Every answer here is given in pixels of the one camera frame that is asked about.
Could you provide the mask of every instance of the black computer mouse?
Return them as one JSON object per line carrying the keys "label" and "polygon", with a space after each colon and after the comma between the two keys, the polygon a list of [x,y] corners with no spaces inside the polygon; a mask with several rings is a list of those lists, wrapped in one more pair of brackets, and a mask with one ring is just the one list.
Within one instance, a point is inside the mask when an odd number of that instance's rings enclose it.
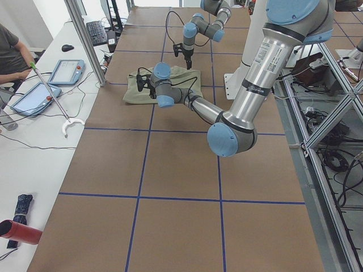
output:
{"label": "black computer mouse", "polygon": [[67,51],[72,50],[72,49],[74,49],[73,45],[65,44],[65,45],[62,46],[62,51],[63,52],[67,52]]}

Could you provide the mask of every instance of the black keyboard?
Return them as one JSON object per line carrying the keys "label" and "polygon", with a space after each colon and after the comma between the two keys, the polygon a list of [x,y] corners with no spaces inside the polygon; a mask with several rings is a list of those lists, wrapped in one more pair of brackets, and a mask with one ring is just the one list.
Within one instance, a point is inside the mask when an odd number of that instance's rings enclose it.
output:
{"label": "black keyboard", "polygon": [[104,30],[101,21],[86,23],[86,28],[88,33],[90,34],[93,46],[107,43],[106,31]]}

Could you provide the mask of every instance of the tablet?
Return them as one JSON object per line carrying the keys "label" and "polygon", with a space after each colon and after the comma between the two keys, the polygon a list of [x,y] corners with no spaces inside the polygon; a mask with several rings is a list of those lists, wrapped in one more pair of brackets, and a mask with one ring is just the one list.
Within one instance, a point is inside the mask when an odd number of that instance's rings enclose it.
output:
{"label": "tablet", "polygon": [[59,60],[48,83],[54,86],[73,86],[79,81],[85,69],[85,62],[81,59]]}
{"label": "tablet", "polygon": [[[56,86],[49,85],[55,97],[58,97],[62,90]],[[36,116],[48,107],[52,100],[49,91],[41,82],[27,91],[17,102],[10,108],[17,113],[25,116]]]}

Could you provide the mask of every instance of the beige cloth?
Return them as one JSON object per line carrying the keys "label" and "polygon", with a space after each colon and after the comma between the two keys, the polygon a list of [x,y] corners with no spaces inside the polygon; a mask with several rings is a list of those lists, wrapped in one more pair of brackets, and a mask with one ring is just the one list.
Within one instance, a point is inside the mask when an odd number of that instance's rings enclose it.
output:
{"label": "beige cloth", "polygon": [[[149,74],[148,71],[145,71],[145,69],[140,70],[141,75]],[[150,90],[149,89],[143,89],[141,92],[137,89],[136,84],[136,75],[137,72],[133,72],[128,75],[128,88],[127,92],[124,95],[123,100],[127,103],[131,104],[156,104],[156,99],[151,99],[149,96]],[[170,75],[170,81],[172,84],[177,84],[179,82],[182,82],[184,80],[187,80],[189,78],[197,77],[197,81],[192,86],[193,92],[203,97],[201,93],[201,83],[200,83],[200,71],[198,70],[187,70],[185,68],[179,67],[179,66],[173,66],[171,68],[171,75]],[[187,82],[184,82],[180,85],[177,85],[175,87],[177,88],[190,88],[191,84],[193,83],[194,79],[189,80]]]}

